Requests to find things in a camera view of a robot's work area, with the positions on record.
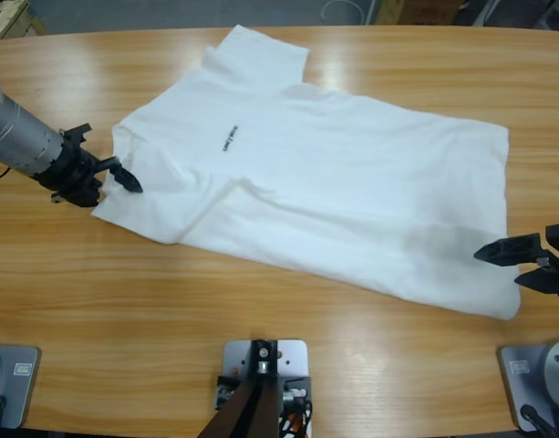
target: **gray floor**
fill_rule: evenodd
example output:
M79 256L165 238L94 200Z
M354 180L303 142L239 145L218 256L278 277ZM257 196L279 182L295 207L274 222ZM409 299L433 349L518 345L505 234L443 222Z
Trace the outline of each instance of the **gray floor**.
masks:
M178 27L358 25L347 0L31 0L50 34ZM354 0L368 14L371 0Z

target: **white wire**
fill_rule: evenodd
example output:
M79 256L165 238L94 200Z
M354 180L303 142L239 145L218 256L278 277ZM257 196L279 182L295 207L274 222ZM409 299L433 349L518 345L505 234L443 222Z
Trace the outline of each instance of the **white wire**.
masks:
M374 14L374 9L376 6L377 6L377 0L372 0L370 2L370 8L368 9L367 21L364 22L366 26L370 25L368 21L370 21L370 17L372 17L372 14Z
M322 19L322 21L326 21L326 10L327 8L332 5L333 3L337 3L337 2L344 2L344 3L348 3L349 5L354 6L358 12L360 13L360 24L364 25L366 23L365 21L365 16L364 16L364 11L362 10L362 8L360 6L358 6L358 4L354 3L352 0L330 0L329 2L327 2L324 7L322 7L322 12L319 13L320 18Z

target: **black metal bracket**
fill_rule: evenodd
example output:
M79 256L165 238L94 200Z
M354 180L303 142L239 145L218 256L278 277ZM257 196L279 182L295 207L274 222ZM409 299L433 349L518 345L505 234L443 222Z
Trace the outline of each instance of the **black metal bracket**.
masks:
M66 200L80 207L94 207L98 204L102 185L95 175L106 170L129 192L142 193L140 182L123 168L117 157L99 160L80 147L86 141L84 134L90 130L86 123L61 131L64 139L62 152L48 170L35 175L41 185L54 191L52 202Z
M309 378L281 379L277 356L276 340L251 341L246 379L218 378L218 412L198 438L306 437L311 402L296 387ZM287 422L297 422L295 433Z
M546 227L546 241L559 251L559 224ZM559 256L541 247L541 236L521 235L497 240L478 250L478 260L497 266L536 263L539 268L518 276L514 281L521 286L559 296Z

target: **black cable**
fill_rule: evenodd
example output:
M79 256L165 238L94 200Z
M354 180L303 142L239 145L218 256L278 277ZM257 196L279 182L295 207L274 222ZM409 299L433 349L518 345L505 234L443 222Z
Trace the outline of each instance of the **black cable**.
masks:
M0 173L0 179L3 178L3 177L5 177L5 176L7 175L7 173L8 173L9 171L11 171L11 170L12 170L12 168L11 168L11 167L8 167L7 169L4 170L3 173Z

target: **label sticker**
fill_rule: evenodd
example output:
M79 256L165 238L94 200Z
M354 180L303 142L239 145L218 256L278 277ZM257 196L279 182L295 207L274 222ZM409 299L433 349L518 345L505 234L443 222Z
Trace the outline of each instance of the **label sticker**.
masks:
M511 360L510 370L513 374L525 374L527 372L531 372L530 368L528 368L527 360Z
M14 367L15 376L30 376L32 375L31 363L17 363Z

